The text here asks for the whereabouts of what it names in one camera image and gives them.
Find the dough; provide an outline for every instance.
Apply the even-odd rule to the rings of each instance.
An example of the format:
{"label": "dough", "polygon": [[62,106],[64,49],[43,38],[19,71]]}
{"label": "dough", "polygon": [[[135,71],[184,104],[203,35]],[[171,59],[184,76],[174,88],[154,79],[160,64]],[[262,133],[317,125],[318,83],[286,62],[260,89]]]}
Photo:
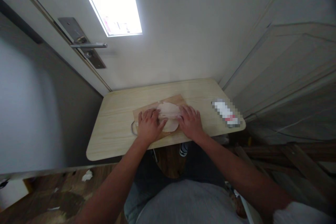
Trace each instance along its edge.
{"label": "dough", "polygon": [[160,109],[159,113],[159,121],[161,122],[163,119],[168,118],[166,125],[163,128],[163,132],[173,132],[179,127],[179,122],[176,120],[176,116],[180,115],[180,109],[173,103],[161,103],[157,107]]}
{"label": "dough", "polygon": [[162,132],[173,132],[177,130],[178,127],[179,127],[179,122],[176,119],[168,119],[168,121],[166,122],[166,125],[163,127]]}

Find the shoe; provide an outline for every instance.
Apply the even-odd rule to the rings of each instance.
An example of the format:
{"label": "shoe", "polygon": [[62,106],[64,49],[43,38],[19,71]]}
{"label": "shoe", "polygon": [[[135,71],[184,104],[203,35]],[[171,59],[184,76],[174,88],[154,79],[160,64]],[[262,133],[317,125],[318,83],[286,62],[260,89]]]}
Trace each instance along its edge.
{"label": "shoe", "polygon": [[188,145],[186,143],[180,143],[180,156],[185,157],[188,153]]}

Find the wooden floor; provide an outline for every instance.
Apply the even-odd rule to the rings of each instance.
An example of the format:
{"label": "wooden floor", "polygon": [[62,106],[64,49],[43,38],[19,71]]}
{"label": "wooden floor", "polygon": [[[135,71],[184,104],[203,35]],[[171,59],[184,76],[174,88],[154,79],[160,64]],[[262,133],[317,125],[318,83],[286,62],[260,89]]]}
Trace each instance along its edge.
{"label": "wooden floor", "polygon": [[[170,178],[178,178],[184,169],[186,158],[179,155],[179,145],[155,149],[158,165]],[[82,182],[85,170],[53,174],[37,178],[34,192],[0,213],[0,223],[45,224],[73,223],[84,203],[92,197],[116,164],[91,168],[93,178]],[[127,223],[122,212],[117,222]]]}

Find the door handle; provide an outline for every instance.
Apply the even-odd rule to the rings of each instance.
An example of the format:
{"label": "door handle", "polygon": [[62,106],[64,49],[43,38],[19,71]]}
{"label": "door handle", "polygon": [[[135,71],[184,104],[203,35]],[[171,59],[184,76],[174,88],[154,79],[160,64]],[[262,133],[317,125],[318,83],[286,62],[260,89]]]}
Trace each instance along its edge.
{"label": "door handle", "polygon": [[72,44],[71,48],[106,48],[106,43],[85,43],[85,44]]}
{"label": "door handle", "polygon": [[91,62],[91,64],[96,69],[106,68],[104,62],[99,57],[98,53],[94,48],[106,48],[106,43],[91,43],[84,34],[83,30],[77,23],[75,18],[72,17],[60,17],[58,21],[64,27],[64,29],[68,32],[70,37],[73,39],[70,47],[74,50],[80,49],[83,52],[83,56]]}

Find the table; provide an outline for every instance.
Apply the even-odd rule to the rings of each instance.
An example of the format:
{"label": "table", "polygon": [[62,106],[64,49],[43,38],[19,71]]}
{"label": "table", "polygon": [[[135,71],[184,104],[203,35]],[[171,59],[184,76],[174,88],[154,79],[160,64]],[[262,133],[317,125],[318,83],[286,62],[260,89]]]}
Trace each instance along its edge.
{"label": "table", "polygon": [[[87,147],[86,156],[91,161],[124,155],[136,136],[131,133],[134,120],[133,110],[181,94],[186,103],[201,113],[204,131],[211,137],[241,131],[240,127],[229,128],[219,117],[211,102],[222,98],[230,100],[214,79],[195,79],[153,86],[137,87],[108,93],[101,104],[96,123]],[[190,141],[182,132],[162,138],[150,145],[149,149]]]}

